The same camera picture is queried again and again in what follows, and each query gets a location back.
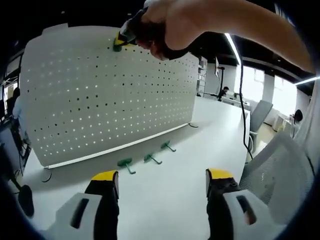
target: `table surface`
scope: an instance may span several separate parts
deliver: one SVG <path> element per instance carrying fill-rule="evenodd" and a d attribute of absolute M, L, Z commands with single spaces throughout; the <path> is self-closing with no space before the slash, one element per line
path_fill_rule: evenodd
<path fill-rule="evenodd" d="M 242 111 L 196 97 L 192 122 L 199 127 L 185 126 L 106 155 L 54 168 L 46 183 L 41 180 L 48 170 L 32 151 L 23 177 L 33 192 L 31 223 L 37 229 L 47 229 L 55 221 L 56 211 L 75 193 L 83 193 L 94 175 L 117 169 L 117 161 L 132 157 L 131 168 L 136 174 L 119 170 L 118 239 L 208 239 L 205 170 L 227 170 L 240 181 L 247 156 Z M 248 141 L 250 114 L 246 124 Z M 176 152 L 160 150 L 167 140 Z M 144 163 L 149 152 L 155 152 L 154 157 L 163 163 Z"/>
<path fill-rule="evenodd" d="M 235 99 L 231 99 L 231 98 L 229 98 L 229 97 L 227 97 L 227 96 L 222 96 L 221 99 L 222 99 L 222 101 L 229 101 L 229 102 L 232 102 L 232 103 L 241 104 L 240 101 L 235 100 Z M 246 101 L 243 101 L 243 104 L 244 104 L 244 105 L 247 105 L 247 106 L 250 106 L 250 103 L 249 103 L 249 102 L 246 102 Z"/>

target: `green pegboard hook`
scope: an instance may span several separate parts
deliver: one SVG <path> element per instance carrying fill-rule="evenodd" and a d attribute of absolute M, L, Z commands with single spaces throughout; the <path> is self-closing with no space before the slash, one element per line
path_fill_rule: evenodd
<path fill-rule="evenodd" d="M 157 164 L 162 164 L 162 161 L 157 161 L 157 160 L 154 159 L 153 154 L 154 154 L 154 153 L 152 152 L 152 153 L 149 153 L 149 154 L 145 155 L 143 160 L 144 160 L 145 162 L 147 162 L 147 161 L 149 161 L 150 159 L 152 159 L 152 160 L 155 161 Z"/>
<path fill-rule="evenodd" d="M 132 162 L 132 158 L 126 158 L 126 159 L 123 159 L 121 161 L 118 161 L 117 165 L 118 167 L 126 167 L 129 171 L 130 174 L 135 174 L 136 171 L 131 171 L 130 167 L 129 167 L 129 164 Z"/>
<path fill-rule="evenodd" d="M 168 149 L 170 149 L 172 152 L 177 151 L 176 149 L 172 149 L 172 148 L 169 146 L 169 144 L 170 144 L 170 141 L 166 141 L 164 144 L 161 145 L 161 149 L 168 148 Z"/>

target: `window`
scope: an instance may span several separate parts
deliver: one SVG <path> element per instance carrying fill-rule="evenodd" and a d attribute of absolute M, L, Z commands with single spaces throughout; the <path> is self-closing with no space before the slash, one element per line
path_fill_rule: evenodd
<path fill-rule="evenodd" d="M 289 116 L 294 114 L 297 103 L 297 87 L 291 82 L 275 76 L 272 97 L 273 108 Z"/>
<path fill-rule="evenodd" d="M 236 68 L 234 92 L 239 93 L 241 67 Z M 265 72 L 252 67 L 243 66 L 242 95 L 245 99 L 259 102 L 264 92 Z"/>
<path fill-rule="evenodd" d="M 15 82 L 13 84 L 10 84 L 9 86 L 6 86 L 4 88 L 4 91 L 3 91 L 3 95 L 4 95 L 4 109 L 6 110 L 7 109 L 7 100 L 9 98 L 12 98 L 13 97 L 13 94 L 14 94 L 14 90 L 18 87 L 18 83 Z"/>

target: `white pegboard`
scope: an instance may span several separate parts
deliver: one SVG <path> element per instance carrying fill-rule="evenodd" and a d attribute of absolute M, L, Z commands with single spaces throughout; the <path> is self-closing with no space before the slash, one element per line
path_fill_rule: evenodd
<path fill-rule="evenodd" d="M 31 40 L 21 64 L 27 132 L 43 166 L 96 154 L 191 121 L 198 59 L 113 51 L 119 29 L 78 26 Z"/>

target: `white chair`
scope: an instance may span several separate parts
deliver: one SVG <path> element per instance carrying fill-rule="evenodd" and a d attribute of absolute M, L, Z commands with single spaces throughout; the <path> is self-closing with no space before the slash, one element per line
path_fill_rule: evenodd
<path fill-rule="evenodd" d="M 298 144 L 284 132 L 244 167 L 240 188 L 248 189 L 266 205 L 277 224 L 293 217 L 314 179 L 311 163 Z"/>
<path fill-rule="evenodd" d="M 267 115 L 272 109 L 273 104 L 268 101 L 261 100 L 255 107 L 250 118 L 250 135 L 249 135 L 249 149 L 251 152 L 256 150 L 256 139 L 258 130 L 264 123 Z"/>

